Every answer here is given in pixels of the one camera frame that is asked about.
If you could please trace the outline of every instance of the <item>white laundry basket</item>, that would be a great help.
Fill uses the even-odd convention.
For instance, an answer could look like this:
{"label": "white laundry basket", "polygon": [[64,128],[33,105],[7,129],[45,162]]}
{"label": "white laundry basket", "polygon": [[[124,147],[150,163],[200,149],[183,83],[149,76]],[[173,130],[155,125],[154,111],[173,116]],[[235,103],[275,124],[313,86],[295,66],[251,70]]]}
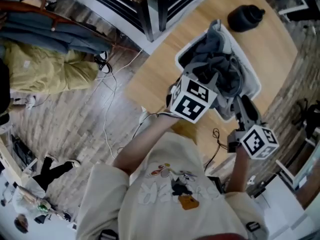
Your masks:
{"label": "white laundry basket", "polygon": [[[176,55],[175,55],[175,65],[181,70],[181,72],[184,71],[183,66],[180,64],[180,59],[181,57],[194,45],[196,45],[200,40],[203,39],[203,37],[207,34],[206,30],[205,32],[203,32],[203,34],[201,34],[200,36],[194,38],[192,41],[190,41],[185,47],[183,47]],[[247,96],[253,100],[261,91],[261,83],[258,79],[258,76],[254,70],[254,68],[252,67],[251,63],[249,62],[247,56],[245,55],[244,51],[241,49],[240,45],[237,43],[237,41],[234,39],[234,37],[231,35],[231,33],[227,30],[227,28],[221,24],[221,29],[220,31],[224,32],[225,34],[227,34],[227,36],[230,38],[230,42],[231,42],[231,47],[232,50],[235,54],[235,56],[239,59],[239,62],[242,64],[242,66],[244,68],[246,68],[246,70],[248,72],[251,73],[252,78],[251,80],[246,82],[246,87],[248,87],[250,89],[249,93],[240,93],[240,96],[247,94]],[[225,115],[220,114],[216,109],[214,109],[215,112],[218,114],[218,116],[221,118],[222,121],[224,121],[225,123],[230,122],[235,116],[231,116],[231,117],[226,117]]]}

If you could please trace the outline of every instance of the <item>chair leg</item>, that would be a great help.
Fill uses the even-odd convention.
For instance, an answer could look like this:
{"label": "chair leg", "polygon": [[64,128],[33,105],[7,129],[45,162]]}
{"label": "chair leg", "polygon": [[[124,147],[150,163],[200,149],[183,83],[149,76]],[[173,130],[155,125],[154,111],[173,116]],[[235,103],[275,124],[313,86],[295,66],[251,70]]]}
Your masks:
{"label": "chair leg", "polygon": [[161,32],[166,30],[168,20],[169,0],[158,0],[158,16],[159,16],[159,30]]}
{"label": "chair leg", "polygon": [[148,41],[154,41],[154,34],[152,33],[151,20],[148,8],[148,1],[143,0],[142,2],[133,2],[135,5],[136,12],[141,22],[144,34]]}

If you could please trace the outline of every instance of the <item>yellow blanket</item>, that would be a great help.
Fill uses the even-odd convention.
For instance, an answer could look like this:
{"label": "yellow blanket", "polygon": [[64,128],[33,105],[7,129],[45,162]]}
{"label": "yellow blanket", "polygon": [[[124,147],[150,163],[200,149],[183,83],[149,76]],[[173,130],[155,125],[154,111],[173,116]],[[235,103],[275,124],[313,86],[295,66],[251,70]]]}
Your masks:
{"label": "yellow blanket", "polygon": [[23,93],[56,94],[89,88],[98,64],[83,61],[84,52],[68,54],[21,42],[6,41],[4,63],[10,71],[10,88]]}

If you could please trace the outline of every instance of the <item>black bottle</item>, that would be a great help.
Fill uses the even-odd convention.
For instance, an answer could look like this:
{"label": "black bottle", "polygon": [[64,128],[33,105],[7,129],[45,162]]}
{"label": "black bottle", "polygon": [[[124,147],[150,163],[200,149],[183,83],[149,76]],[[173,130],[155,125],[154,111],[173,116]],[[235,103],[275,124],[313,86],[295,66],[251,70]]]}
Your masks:
{"label": "black bottle", "polygon": [[264,9],[259,9],[255,5],[241,5],[228,15],[230,28],[236,32],[245,32],[254,29],[262,21]]}

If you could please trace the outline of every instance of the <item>gray clothing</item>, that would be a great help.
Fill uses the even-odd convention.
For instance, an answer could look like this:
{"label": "gray clothing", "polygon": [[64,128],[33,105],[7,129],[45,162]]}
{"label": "gray clothing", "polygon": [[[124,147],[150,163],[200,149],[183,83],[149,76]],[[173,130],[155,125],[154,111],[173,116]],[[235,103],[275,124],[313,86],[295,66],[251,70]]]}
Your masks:
{"label": "gray clothing", "polygon": [[240,95],[244,88],[245,69],[233,53],[230,39],[220,30],[221,21],[214,20],[207,34],[191,48],[192,59],[186,67],[191,68],[202,83],[218,73],[213,90],[217,98],[210,108],[216,108],[228,120],[233,116],[231,105],[234,97]]}
{"label": "gray clothing", "polygon": [[58,23],[36,12],[8,12],[0,37],[67,54],[69,50],[101,54],[111,49],[105,39],[76,24]]}

